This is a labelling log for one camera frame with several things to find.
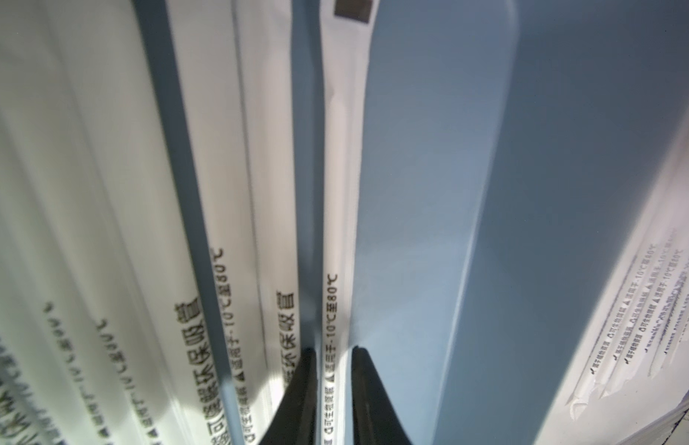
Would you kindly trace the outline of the blue storage tray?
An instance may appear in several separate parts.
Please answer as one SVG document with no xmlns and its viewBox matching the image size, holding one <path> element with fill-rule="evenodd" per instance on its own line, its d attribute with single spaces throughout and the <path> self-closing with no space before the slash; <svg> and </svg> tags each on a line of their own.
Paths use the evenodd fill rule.
<svg viewBox="0 0 689 445">
<path fill-rule="evenodd" d="M 383 1 L 353 344 L 416 444 L 531 444 L 689 105 L 689 1 Z"/>
</svg>

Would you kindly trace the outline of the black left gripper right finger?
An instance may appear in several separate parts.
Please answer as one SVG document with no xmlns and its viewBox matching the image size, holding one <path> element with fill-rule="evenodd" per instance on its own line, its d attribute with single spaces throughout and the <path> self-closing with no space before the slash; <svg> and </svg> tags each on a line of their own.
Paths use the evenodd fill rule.
<svg viewBox="0 0 689 445">
<path fill-rule="evenodd" d="M 351 357 L 353 436 L 355 445 L 411 445 L 385 386 L 365 348 Z"/>
</svg>

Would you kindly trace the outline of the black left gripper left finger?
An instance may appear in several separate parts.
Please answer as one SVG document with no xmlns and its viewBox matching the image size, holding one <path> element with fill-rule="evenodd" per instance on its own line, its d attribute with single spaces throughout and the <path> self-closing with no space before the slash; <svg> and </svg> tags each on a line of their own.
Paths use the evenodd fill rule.
<svg viewBox="0 0 689 445">
<path fill-rule="evenodd" d="M 318 389 L 316 352 L 307 348 L 260 445 L 312 445 Z"/>
</svg>

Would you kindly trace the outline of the straw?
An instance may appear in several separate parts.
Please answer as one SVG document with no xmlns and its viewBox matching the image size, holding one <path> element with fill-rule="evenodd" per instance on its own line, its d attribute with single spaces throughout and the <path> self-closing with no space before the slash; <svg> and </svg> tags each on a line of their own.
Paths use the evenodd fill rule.
<svg viewBox="0 0 689 445">
<path fill-rule="evenodd" d="M 615 367 L 601 393 L 608 397 L 617 393 L 631 380 L 652 355 L 654 341 L 661 338 L 663 328 L 678 298 L 676 284 L 684 285 L 689 267 L 689 246 L 673 248 L 666 255 L 659 272 L 652 276 L 642 291 L 640 311 L 631 317 L 631 327 L 624 332 L 620 341 L 622 349 L 616 355 Z"/>
<path fill-rule="evenodd" d="M 199 197 L 244 441 L 301 355 L 289 1 L 171 1 Z"/>
<path fill-rule="evenodd" d="M 159 119 L 129 1 L 49 1 L 110 211 L 197 444 L 231 432 Z"/>
<path fill-rule="evenodd" d="M 320 4 L 324 97 L 320 440 L 346 441 L 346 375 L 364 109 L 377 1 Z"/>
<path fill-rule="evenodd" d="M 579 419 L 589 406 L 593 392 L 605 388 L 610 382 L 611 374 L 623 359 L 624 348 L 632 337 L 646 302 L 652 296 L 656 282 L 665 274 L 669 263 L 678 261 L 684 253 L 683 248 L 660 248 L 652 257 L 646 255 L 639 259 L 635 274 L 624 280 L 571 396 L 569 413 L 572 419 Z"/>
<path fill-rule="evenodd" d="M 78 123 L 41 4 L 0 1 L 0 244 L 40 320 L 92 444 L 142 444 L 58 240 L 73 221 L 63 180 L 75 174 Z"/>
</svg>

